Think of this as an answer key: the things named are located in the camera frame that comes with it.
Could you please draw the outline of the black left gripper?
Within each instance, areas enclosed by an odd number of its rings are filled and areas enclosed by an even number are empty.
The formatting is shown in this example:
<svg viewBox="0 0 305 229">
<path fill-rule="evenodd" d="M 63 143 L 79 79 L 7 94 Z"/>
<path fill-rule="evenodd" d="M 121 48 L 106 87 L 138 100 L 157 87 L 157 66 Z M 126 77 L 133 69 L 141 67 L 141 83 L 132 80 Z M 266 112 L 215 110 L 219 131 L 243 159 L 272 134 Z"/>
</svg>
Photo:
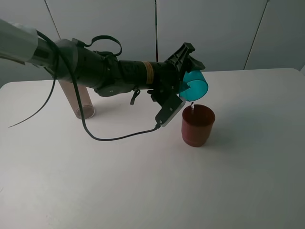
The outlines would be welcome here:
<svg viewBox="0 0 305 229">
<path fill-rule="evenodd" d="M 171 95 L 179 93 L 186 72 L 204 70 L 204 64 L 190 54 L 195 51 L 191 43 L 183 45 L 165 62 L 149 62 L 153 70 L 153 82 L 147 91 L 151 99 L 163 106 Z"/>
</svg>

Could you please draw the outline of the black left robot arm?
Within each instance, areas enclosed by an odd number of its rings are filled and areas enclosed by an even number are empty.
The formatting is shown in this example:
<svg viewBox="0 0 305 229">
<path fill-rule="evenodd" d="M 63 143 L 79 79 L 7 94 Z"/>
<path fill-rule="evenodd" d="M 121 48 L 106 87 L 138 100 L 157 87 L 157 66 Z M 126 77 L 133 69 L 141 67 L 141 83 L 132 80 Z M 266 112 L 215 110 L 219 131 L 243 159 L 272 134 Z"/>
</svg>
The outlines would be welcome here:
<svg viewBox="0 0 305 229">
<path fill-rule="evenodd" d="M 205 68 L 191 56 L 194 47 L 184 43 L 164 62 L 118 60 L 118 54 L 89 50 L 80 40 L 49 40 L 35 28 L 0 22 L 0 56 L 14 62 L 48 69 L 57 80 L 92 88 L 102 97 L 149 90 L 163 103 L 170 94 L 188 88 L 186 73 Z"/>
</svg>

